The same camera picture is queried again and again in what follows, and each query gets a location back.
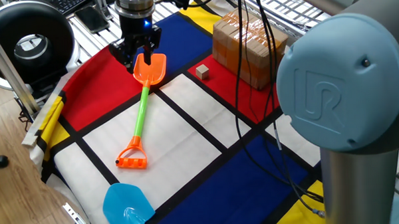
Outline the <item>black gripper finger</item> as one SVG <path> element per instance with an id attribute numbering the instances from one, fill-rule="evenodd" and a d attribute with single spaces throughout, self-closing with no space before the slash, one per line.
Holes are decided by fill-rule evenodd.
<path id="1" fill-rule="evenodd" d="M 110 43 L 108 47 L 111 55 L 132 74 L 134 72 L 134 44 L 126 39 L 119 39 Z"/>
<path id="2" fill-rule="evenodd" d="M 144 35 L 144 62 L 151 65 L 151 57 L 155 49 L 159 47 L 162 29 L 153 26 L 151 30 Z"/>

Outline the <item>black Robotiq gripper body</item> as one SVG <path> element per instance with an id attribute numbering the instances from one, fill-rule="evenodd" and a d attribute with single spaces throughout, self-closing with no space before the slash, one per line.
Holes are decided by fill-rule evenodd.
<path id="1" fill-rule="evenodd" d="M 122 30 L 121 39 L 130 41 L 135 46 L 135 50 L 144 47 L 144 35 L 148 33 L 152 24 L 152 16 L 140 18 L 120 17 L 120 28 Z"/>

